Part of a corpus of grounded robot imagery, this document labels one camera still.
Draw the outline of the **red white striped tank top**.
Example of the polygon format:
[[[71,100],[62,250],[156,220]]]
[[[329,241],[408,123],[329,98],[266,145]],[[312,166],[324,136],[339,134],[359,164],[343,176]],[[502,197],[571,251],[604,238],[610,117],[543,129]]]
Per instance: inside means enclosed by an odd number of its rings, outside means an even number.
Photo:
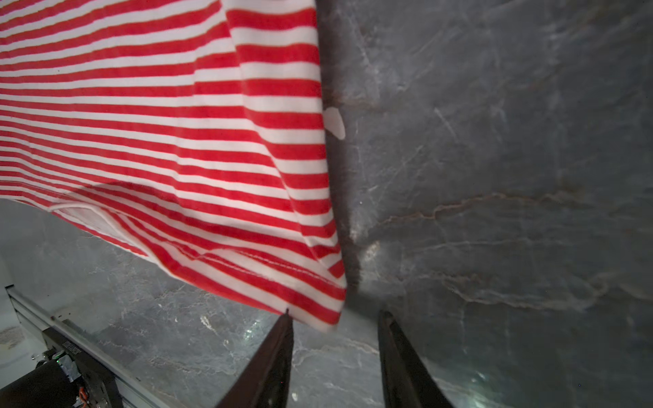
[[[1,197],[337,326],[316,3],[4,1]]]

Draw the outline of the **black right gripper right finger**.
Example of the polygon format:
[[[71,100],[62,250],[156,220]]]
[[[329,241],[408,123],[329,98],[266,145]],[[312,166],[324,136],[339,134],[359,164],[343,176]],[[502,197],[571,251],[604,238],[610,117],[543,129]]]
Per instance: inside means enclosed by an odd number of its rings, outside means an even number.
[[[379,313],[378,337],[386,407],[453,408],[387,310]]]

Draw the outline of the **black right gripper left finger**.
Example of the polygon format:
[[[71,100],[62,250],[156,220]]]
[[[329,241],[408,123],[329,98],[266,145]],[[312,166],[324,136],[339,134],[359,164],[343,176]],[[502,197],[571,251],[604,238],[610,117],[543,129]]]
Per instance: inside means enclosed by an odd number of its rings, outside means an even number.
[[[293,350],[294,321],[283,314],[217,407],[286,407]]]

